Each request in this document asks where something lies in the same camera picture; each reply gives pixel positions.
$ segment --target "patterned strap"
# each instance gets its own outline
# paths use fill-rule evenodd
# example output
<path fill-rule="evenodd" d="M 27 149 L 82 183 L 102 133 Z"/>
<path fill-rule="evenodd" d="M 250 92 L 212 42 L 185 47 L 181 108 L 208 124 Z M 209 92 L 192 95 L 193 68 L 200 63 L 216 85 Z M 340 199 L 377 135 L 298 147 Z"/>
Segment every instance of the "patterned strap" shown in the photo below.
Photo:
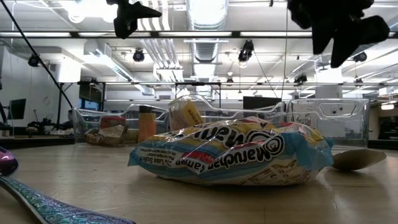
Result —
<path fill-rule="evenodd" d="M 17 199 L 42 224 L 135 224 L 133 221 L 111 217 L 74 207 L 46 195 L 9 177 L 0 177 L 0 186 Z"/>

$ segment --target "blue and yellow packaging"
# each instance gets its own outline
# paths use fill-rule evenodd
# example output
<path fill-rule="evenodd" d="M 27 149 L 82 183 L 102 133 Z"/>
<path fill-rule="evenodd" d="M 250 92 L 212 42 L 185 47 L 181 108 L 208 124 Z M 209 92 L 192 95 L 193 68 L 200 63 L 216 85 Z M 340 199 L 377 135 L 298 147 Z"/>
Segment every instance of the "blue and yellow packaging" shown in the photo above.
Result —
<path fill-rule="evenodd" d="M 308 126 L 250 117 L 152 136 L 132 150 L 129 166 L 193 184 L 302 184 L 333 164 L 331 147 Z"/>

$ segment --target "orange bottle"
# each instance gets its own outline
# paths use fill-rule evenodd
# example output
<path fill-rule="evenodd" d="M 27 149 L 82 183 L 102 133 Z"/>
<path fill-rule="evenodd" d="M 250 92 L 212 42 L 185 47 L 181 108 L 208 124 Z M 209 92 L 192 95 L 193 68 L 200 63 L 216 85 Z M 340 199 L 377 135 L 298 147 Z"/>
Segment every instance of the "orange bottle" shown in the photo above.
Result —
<path fill-rule="evenodd" d="M 152 108 L 149 106 L 139 107 L 138 118 L 138 143 L 142 143 L 146 139 L 156 134 L 155 114 L 152 113 Z"/>

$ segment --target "purple object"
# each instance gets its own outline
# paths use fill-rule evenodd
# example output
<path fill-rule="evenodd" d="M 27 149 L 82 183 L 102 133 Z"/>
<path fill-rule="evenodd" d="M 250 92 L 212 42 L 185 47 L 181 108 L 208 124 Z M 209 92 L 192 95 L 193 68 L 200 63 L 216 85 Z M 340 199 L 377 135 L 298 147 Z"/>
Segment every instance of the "purple object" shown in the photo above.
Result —
<path fill-rule="evenodd" d="M 18 169 L 18 162 L 11 152 L 0 147 L 0 176 L 8 177 Z"/>
<path fill-rule="evenodd" d="M 30 187 L 8 177 L 18 169 L 11 152 L 0 147 L 0 186 L 23 205 L 36 223 L 76 224 L 135 224 L 133 221 L 103 215 L 74 207 L 38 193 Z"/>

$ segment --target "food item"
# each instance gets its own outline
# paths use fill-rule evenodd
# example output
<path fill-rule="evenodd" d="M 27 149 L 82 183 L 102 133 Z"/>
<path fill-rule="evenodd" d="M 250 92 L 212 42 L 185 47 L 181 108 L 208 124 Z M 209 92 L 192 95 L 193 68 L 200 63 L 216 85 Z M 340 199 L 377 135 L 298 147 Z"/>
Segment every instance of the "food item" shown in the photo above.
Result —
<path fill-rule="evenodd" d="M 138 143 L 138 129 L 128 129 L 123 136 L 123 142 L 126 144 L 137 144 Z"/>
<path fill-rule="evenodd" d="M 110 128 L 117 125 L 126 125 L 126 119 L 119 116 L 101 118 L 101 129 Z"/>
<path fill-rule="evenodd" d="M 194 184 L 301 184 L 332 165 L 331 147 L 308 126 L 250 117 L 152 136 L 132 150 L 129 166 Z"/>
<path fill-rule="evenodd" d="M 140 106 L 138 118 L 138 142 L 141 143 L 149 137 L 156 134 L 155 114 L 152 113 L 152 107 Z"/>
<path fill-rule="evenodd" d="M 170 130 L 175 131 L 196 124 L 203 124 L 195 104 L 190 100 L 176 100 L 169 105 Z"/>
<path fill-rule="evenodd" d="M 85 133 L 86 142 L 100 146 L 117 146 L 123 143 L 125 127 L 122 125 L 103 129 L 90 129 Z"/>

